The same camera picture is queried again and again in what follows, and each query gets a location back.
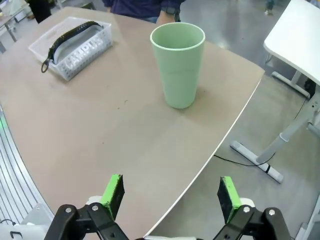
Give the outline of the person's left hand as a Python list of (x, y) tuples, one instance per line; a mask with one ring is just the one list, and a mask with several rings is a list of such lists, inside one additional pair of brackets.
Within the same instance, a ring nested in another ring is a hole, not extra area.
[(175, 15), (166, 13), (165, 11), (160, 11), (159, 17), (157, 18), (156, 23), (158, 25), (164, 25), (168, 23), (174, 23), (175, 22)]

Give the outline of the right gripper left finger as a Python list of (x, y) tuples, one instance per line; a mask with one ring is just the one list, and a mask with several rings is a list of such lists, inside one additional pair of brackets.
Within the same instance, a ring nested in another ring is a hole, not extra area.
[(116, 223), (123, 196), (123, 176), (114, 174), (98, 202), (61, 205), (47, 231), (48, 240), (83, 240), (86, 234), (95, 233), (101, 240), (127, 240), (128, 237)]

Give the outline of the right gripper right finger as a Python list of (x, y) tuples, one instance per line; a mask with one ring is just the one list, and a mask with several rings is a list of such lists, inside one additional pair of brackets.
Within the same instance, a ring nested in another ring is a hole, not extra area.
[(291, 239), (280, 209), (258, 210), (251, 199), (239, 197), (231, 177), (220, 178), (217, 197), (224, 217), (224, 226), (216, 235), (218, 240), (240, 240), (243, 236), (254, 240)]

